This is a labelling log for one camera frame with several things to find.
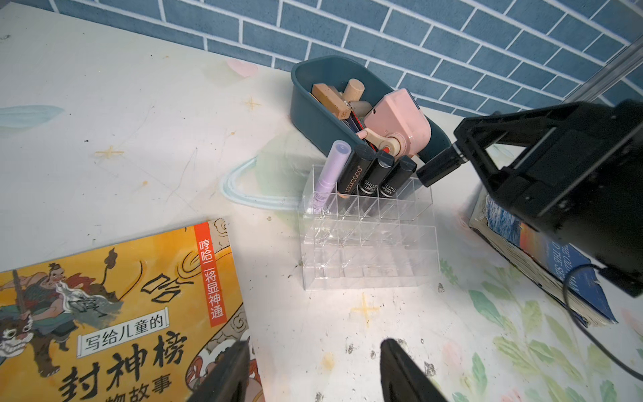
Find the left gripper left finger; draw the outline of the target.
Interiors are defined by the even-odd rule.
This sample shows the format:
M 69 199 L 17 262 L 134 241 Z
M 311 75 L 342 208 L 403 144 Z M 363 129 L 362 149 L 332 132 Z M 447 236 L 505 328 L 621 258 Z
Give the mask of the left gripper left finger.
M 214 369 L 202 382 L 194 387 L 189 402 L 197 401 L 244 401 L 249 383 L 249 353 L 248 341 L 237 341 L 216 363 Z

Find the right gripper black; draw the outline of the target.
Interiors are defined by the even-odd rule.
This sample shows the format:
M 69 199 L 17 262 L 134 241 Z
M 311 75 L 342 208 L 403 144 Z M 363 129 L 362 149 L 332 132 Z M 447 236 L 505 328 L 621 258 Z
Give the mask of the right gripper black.
M 576 102 L 467 118 L 455 130 L 494 199 L 534 229 L 570 243 L 606 268 L 630 296 L 642 294 L 642 104 Z M 520 147 L 506 167 L 487 149 Z

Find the black lipstick silver band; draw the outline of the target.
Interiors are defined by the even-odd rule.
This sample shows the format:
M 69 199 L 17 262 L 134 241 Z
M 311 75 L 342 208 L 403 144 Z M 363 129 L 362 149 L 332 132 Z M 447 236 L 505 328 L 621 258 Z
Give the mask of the black lipstick silver band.
M 430 188 L 466 162 L 468 162 L 468 159 L 462 154 L 457 145 L 453 144 L 418 169 L 416 175 L 425 187 Z
M 391 199 L 402 185 L 415 173 L 417 163 L 408 156 L 401 157 L 380 184 L 378 192 L 380 198 Z
M 358 195 L 373 196 L 376 194 L 378 187 L 387 177 L 394 164 L 395 157 L 393 155 L 384 150 L 378 151 L 366 174 L 358 184 Z

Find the black lipstick gold band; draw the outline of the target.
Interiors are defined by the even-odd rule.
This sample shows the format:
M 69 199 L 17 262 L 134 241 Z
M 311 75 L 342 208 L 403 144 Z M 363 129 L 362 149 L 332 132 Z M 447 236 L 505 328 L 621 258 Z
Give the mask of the black lipstick gold band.
M 338 194 L 350 195 L 353 193 L 363 174 L 366 173 L 375 159 L 375 155 L 376 152 L 366 144 L 359 144 L 353 149 L 353 153 L 338 179 Z

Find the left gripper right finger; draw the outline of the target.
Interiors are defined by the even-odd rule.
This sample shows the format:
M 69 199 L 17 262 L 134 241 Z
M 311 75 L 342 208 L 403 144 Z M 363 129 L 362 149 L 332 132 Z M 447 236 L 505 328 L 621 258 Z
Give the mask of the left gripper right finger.
M 386 402 L 447 402 L 393 338 L 380 345 L 380 375 Z

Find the purple lip balm tube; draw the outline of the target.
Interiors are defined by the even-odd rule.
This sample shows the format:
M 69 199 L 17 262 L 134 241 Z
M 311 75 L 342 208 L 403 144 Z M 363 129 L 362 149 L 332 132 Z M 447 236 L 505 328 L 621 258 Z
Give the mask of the purple lip balm tube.
M 308 206 L 309 212 L 314 214 L 322 212 L 352 152 L 353 149 L 347 142 L 336 140 L 333 143 L 326 163 L 314 185 L 313 196 Z

